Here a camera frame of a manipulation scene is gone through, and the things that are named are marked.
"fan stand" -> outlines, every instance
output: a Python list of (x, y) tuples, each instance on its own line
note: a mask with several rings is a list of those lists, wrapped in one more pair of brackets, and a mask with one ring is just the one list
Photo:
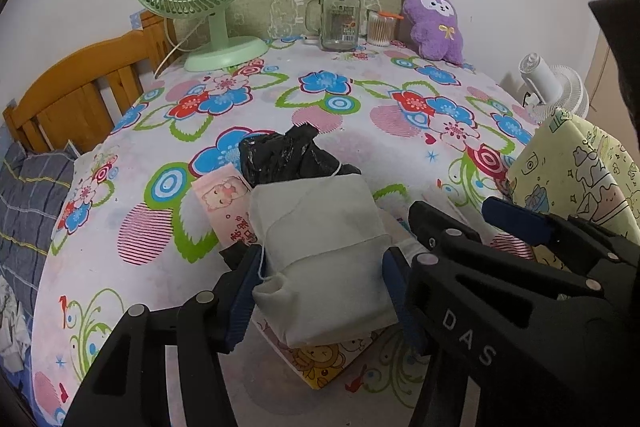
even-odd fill
[(184, 69), (187, 71), (221, 70), (248, 62), (264, 55), (269, 47), (258, 37), (229, 37), (226, 32), (225, 11), (209, 16), (210, 41), (189, 53)]

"floral bed sheet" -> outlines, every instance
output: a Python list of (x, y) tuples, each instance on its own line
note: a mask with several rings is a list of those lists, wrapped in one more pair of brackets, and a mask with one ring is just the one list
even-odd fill
[[(309, 122), (320, 130), (316, 143), (359, 167), (376, 202), (396, 218), (406, 219), (410, 204), (426, 199), (464, 219), (485, 242), (524, 252), (479, 213), (484, 198), (508, 190), (508, 166), (535, 130), (492, 79), (469, 64), (422, 60), (401, 42), (340, 54), (303, 38), (268, 43), (263, 57), (224, 71), (189, 73), (174, 64), (126, 112), (72, 187), (33, 327), (34, 396), (51, 425), (62, 424), (129, 306), (180, 305), (226, 271), (190, 186), (227, 163), (239, 168), (238, 143), (251, 134)], [(239, 223), (234, 237), (243, 234)], [(221, 357), (238, 424), (404, 425), (427, 361), (412, 353), (398, 327), (373, 338), (316, 353), (290, 350), (288, 358), (303, 360), (312, 371), (301, 372), (315, 378), (341, 371), (315, 391), (250, 325), (236, 350)], [(366, 347), (340, 367), (353, 357), (337, 352)], [(167, 361), (172, 425), (181, 427), (175, 349)]]

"orange lid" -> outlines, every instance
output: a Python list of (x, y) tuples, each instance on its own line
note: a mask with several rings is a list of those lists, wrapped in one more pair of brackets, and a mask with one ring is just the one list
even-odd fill
[(383, 17), (393, 17), (394, 19), (404, 19), (404, 17), (402, 17), (401, 15), (398, 15), (397, 13), (389, 13), (389, 12), (378, 12), (379, 15), (382, 15)]

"mason jar handle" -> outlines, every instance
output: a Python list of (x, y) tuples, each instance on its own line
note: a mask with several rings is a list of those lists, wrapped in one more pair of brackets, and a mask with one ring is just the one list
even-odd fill
[(306, 3), (306, 8), (305, 8), (305, 28), (307, 29), (307, 31), (310, 31), (312, 33), (316, 33), (319, 34), (320, 33), (320, 28), (310, 28), (309, 27), (309, 13), (310, 13), (310, 8), (312, 3), (318, 3), (318, 5), (320, 4), (321, 0), (311, 0), (308, 3)]

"wooden headboard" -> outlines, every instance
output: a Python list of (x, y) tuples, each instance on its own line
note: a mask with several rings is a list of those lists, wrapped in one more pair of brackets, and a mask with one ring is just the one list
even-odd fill
[[(68, 140), (81, 150), (92, 150), (107, 138), (113, 121), (100, 95), (96, 80), (105, 76), (121, 113), (142, 94), (134, 67), (148, 58), (154, 69), (171, 50), (164, 37), (163, 18), (143, 12), (142, 31), (133, 30), (109, 41), (92, 44), (49, 68), (24, 94), (16, 107), (2, 115), (15, 140), (35, 152), (63, 148)], [(174, 26), (168, 32), (175, 41)], [(165, 63), (178, 56), (176, 51)]]

